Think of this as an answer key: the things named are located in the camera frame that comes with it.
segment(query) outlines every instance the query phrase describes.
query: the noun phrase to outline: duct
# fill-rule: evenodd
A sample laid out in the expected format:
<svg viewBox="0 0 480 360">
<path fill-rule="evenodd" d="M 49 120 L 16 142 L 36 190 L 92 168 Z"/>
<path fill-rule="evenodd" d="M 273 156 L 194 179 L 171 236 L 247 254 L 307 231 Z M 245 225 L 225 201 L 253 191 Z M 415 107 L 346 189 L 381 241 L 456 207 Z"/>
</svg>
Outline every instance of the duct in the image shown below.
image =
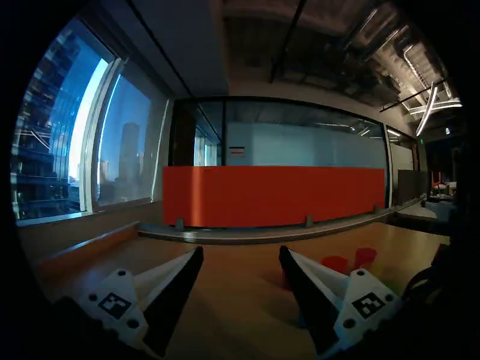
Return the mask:
<svg viewBox="0 0 480 360">
<path fill-rule="evenodd" d="M 416 67 L 414 66 L 414 64 L 410 61 L 410 59 L 409 59 L 408 56 L 407 56 L 407 52 L 410 51 L 412 48 L 413 48 L 413 45 L 412 45 L 412 44 L 407 47 L 407 50 L 405 50 L 405 51 L 403 52 L 403 59 L 407 62 L 410 70 L 413 72 L 413 74 L 414 74 L 415 77 L 418 79 L 418 81 L 420 82 L 420 84 L 422 84 L 422 86 L 424 87 L 424 89 L 427 89 L 427 88 L 428 88 L 427 82 L 425 81 L 425 79 L 423 78 L 422 74 L 419 73 L 419 71 L 416 69 Z"/>
<path fill-rule="evenodd" d="M 368 47 L 362 56 L 360 57 L 360 62 L 368 61 L 378 50 L 380 50 L 386 43 L 392 40 L 398 35 L 400 30 L 404 28 L 404 25 L 399 25 L 396 20 L 393 21 L 393 26 L 387 26 L 385 29 L 381 30 L 379 40 L 371 41 L 372 46 Z"/>
<path fill-rule="evenodd" d="M 375 8 L 376 1 L 370 0 L 367 5 L 361 10 L 357 20 L 354 22 L 353 26 L 351 27 L 350 31 L 347 35 L 340 40 L 338 44 L 338 48 L 341 51 L 345 51 L 348 49 L 350 44 L 352 43 L 353 39 L 362 32 L 365 26 L 369 23 L 369 21 L 375 16 L 377 13 L 377 9 Z"/>
</svg>

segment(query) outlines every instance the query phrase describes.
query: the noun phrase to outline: pipe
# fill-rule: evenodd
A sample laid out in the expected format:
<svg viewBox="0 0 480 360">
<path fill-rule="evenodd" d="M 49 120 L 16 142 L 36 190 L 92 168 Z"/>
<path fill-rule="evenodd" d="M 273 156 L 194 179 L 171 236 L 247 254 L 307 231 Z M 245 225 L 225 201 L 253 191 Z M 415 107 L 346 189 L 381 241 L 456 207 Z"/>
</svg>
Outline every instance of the pipe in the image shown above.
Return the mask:
<svg viewBox="0 0 480 360">
<path fill-rule="evenodd" d="M 353 39 L 355 39 L 355 37 L 362 32 L 362 30 L 369 23 L 369 21 L 375 16 L 378 11 L 376 8 L 372 9 L 375 3 L 375 1 L 370 1 L 370 3 L 363 8 L 354 26 L 351 28 L 348 34 L 339 42 L 338 47 L 341 51 L 345 51 L 348 49 Z"/>
<path fill-rule="evenodd" d="M 440 80 L 439 82 L 437 82 L 437 83 L 435 84 L 435 86 L 438 86 L 438 85 L 440 85 L 441 83 L 444 83 L 445 81 L 446 81 L 446 79 Z M 397 105 L 399 105 L 399 104 L 402 104 L 402 103 L 404 103 L 405 101 L 410 100 L 411 98 L 414 98 L 414 97 L 416 97 L 417 95 L 423 93 L 424 91 L 427 91 L 427 89 L 420 90 L 419 92 L 416 92 L 415 94 L 410 95 L 409 97 L 406 97 L 406 98 L 403 99 L 403 100 L 397 101 L 396 103 L 393 103 L 393 104 L 391 104 L 390 106 L 384 107 L 382 110 L 380 110 L 380 112 L 387 111 L 388 109 L 391 109 L 392 107 L 395 107 L 395 106 L 397 106 Z"/>
<path fill-rule="evenodd" d="M 420 84 L 422 84 L 422 86 L 424 87 L 424 89 L 427 89 L 428 88 L 428 85 L 427 85 L 427 82 L 425 81 L 425 79 L 423 78 L 423 76 L 418 72 L 418 70 L 416 69 L 416 67 L 414 66 L 414 64 L 410 61 L 410 59 L 408 58 L 407 56 L 407 52 L 410 51 L 411 49 L 413 48 L 413 45 L 411 44 L 407 50 L 405 50 L 403 52 L 403 59 L 407 62 L 410 70 L 413 72 L 413 75 L 415 75 L 415 77 L 418 79 L 418 81 L 420 81 Z"/>
<path fill-rule="evenodd" d="M 395 36 L 398 35 L 400 30 L 404 28 L 404 25 L 396 27 L 384 40 L 378 41 L 373 47 L 367 49 L 364 54 L 361 56 L 360 62 L 368 61 L 375 53 L 380 50 L 383 46 L 385 46 L 390 40 L 392 40 Z"/>
</svg>

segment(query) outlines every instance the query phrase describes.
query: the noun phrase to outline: exposed ceiling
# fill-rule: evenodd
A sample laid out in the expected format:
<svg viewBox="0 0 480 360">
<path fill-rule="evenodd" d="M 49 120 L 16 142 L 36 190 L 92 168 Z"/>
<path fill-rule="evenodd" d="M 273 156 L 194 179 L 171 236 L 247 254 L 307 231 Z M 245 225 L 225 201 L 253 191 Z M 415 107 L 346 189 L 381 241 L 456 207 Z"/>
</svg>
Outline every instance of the exposed ceiling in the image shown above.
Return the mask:
<svg viewBox="0 0 480 360">
<path fill-rule="evenodd" d="M 280 56 L 299 3 L 225 0 L 229 58 L 264 69 L 282 59 L 275 81 L 337 91 L 374 107 L 405 99 L 447 77 L 433 50 L 389 1 L 307 0 Z M 405 101 L 404 113 L 426 105 L 428 97 L 424 91 Z M 446 82 L 439 85 L 436 102 L 452 98 L 455 91 Z M 407 120 L 416 127 L 421 117 L 417 113 Z"/>
</svg>

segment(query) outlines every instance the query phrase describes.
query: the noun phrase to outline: table surface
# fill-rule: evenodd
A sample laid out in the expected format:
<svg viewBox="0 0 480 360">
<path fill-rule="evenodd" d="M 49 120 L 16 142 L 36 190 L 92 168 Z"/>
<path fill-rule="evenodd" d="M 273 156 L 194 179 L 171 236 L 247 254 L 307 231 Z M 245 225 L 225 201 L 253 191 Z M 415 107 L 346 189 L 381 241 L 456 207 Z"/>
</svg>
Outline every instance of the table surface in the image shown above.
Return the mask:
<svg viewBox="0 0 480 360">
<path fill-rule="evenodd" d="M 397 292 L 428 267 L 445 236 L 372 223 L 321 238 L 284 243 L 321 261 L 357 248 L 377 250 L 370 272 Z M 306 359 L 314 346 L 296 326 L 298 306 L 281 284 L 282 244 L 204 245 L 204 263 L 170 340 L 166 359 Z M 194 244 L 134 238 L 81 268 L 43 284 L 50 300 L 79 296 L 117 268 L 133 274 L 190 251 Z"/>
</svg>

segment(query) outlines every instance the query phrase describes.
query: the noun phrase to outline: sign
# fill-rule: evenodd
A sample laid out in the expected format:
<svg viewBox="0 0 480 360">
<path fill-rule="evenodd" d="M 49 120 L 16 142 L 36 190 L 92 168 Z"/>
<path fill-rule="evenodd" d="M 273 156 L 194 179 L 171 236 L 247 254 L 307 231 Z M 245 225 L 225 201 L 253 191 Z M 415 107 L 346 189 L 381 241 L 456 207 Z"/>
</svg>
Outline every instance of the sign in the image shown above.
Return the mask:
<svg viewBox="0 0 480 360">
<path fill-rule="evenodd" d="M 244 147 L 229 147 L 231 157 L 245 157 Z"/>
</svg>

